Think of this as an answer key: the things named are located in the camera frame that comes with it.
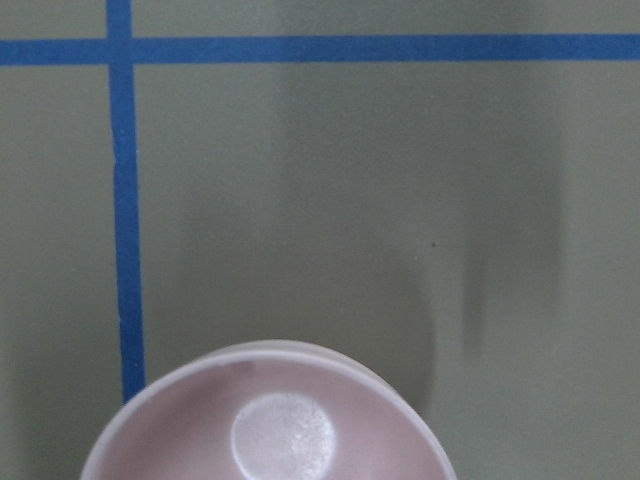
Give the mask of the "pink bowl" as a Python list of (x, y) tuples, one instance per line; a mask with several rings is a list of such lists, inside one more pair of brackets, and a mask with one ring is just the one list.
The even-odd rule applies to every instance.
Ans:
[(451, 479), (416, 411), (334, 350), (270, 340), (167, 374), (105, 427), (85, 479)]

